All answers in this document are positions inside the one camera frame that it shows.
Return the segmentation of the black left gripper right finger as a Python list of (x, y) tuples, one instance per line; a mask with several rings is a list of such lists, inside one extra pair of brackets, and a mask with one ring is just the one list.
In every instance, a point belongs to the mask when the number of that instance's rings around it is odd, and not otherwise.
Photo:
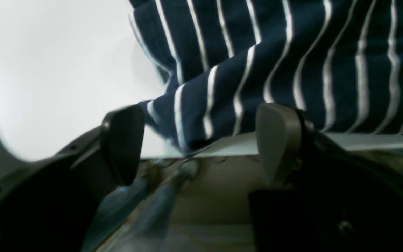
[(276, 103), (259, 105), (256, 142), (264, 177), (270, 184), (284, 184), (300, 164), (302, 129), (296, 110)]

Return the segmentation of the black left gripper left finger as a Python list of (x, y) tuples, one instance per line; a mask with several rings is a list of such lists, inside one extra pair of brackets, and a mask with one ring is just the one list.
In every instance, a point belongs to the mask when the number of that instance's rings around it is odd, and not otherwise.
[(144, 114), (140, 105), (110, 111), (100, 131), (100, 150), (114, 178), (129, 186), (136, 178), (144, 139)]

